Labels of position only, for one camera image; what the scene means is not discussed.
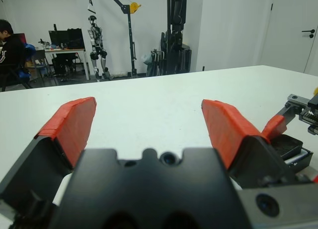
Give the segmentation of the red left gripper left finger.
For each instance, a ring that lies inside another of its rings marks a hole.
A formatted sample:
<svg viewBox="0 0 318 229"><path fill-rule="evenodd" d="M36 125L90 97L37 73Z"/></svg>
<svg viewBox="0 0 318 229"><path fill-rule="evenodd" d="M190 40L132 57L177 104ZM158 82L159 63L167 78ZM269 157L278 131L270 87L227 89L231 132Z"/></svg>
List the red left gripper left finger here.
<svg viewBox="0 0 318 229"><path fill-rule="evenodd" d="M94 97L67 102L55 112L1 181L1 214L27 214L53 202L86 147L95 112Z"/></svg>

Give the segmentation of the right gripper body yellow mount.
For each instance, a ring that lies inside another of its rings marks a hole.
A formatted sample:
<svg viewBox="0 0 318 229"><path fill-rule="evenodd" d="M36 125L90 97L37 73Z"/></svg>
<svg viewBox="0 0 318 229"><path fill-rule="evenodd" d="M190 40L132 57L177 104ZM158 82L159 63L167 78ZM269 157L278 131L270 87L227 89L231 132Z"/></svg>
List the right gripper body yellow mount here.
<svg viewBox="0 0 318 229"><path fill-rule="evenodd" d="M311 99L300 97L294 94L289 95L288 100L296 105L299 110L299 120L308 124L308 132L312 135L318 134L318 88L314 90L314 96Z"/></svg>

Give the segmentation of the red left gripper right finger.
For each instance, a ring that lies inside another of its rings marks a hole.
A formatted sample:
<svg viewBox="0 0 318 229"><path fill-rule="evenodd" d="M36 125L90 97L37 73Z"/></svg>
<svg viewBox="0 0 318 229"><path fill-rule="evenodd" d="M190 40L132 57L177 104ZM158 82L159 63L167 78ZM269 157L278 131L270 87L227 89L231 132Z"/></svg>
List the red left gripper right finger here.
<svg viewBox="0 0 318 229"><path fill-rule="evenodd" d="M234 106L204 99L201 103L209 138L230 177L243 189L298 184L262 131Z"/></svg>

